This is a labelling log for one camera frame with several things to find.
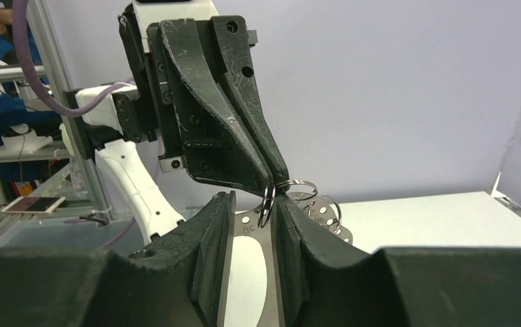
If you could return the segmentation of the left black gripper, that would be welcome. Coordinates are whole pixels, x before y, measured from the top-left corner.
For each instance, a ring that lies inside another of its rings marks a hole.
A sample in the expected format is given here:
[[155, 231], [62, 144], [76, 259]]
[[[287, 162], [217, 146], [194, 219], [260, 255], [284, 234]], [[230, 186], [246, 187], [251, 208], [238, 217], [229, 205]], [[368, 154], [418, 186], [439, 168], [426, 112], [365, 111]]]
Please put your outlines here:
[[134, 142], [160, 138], [163, 173], [184, 170], [198, 183], [256, 196], [289, 179], [259, 98], [255, 34], [242, 16], [211, 3], [132, 3], [119, 33], [137, 84], [116, 96], [123, 133]]

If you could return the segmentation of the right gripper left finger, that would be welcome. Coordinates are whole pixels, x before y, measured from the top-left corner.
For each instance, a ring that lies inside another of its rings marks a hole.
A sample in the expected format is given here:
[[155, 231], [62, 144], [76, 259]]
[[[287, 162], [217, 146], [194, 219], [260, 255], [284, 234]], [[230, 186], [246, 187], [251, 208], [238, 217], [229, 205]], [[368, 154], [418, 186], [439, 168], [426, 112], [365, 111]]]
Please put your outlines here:
[[216, 326], [235, 193], [129, 256], [0, 249], [0, 326]]

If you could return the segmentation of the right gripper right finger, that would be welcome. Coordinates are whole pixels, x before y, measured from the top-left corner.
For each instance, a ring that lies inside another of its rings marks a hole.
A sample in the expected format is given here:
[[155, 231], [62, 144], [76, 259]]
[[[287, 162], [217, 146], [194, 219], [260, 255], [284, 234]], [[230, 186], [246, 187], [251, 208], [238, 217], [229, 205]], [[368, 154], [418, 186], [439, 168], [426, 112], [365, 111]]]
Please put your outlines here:
[[274, 201], [283, 326], [521, 326], [521, 248], [368, 254]]

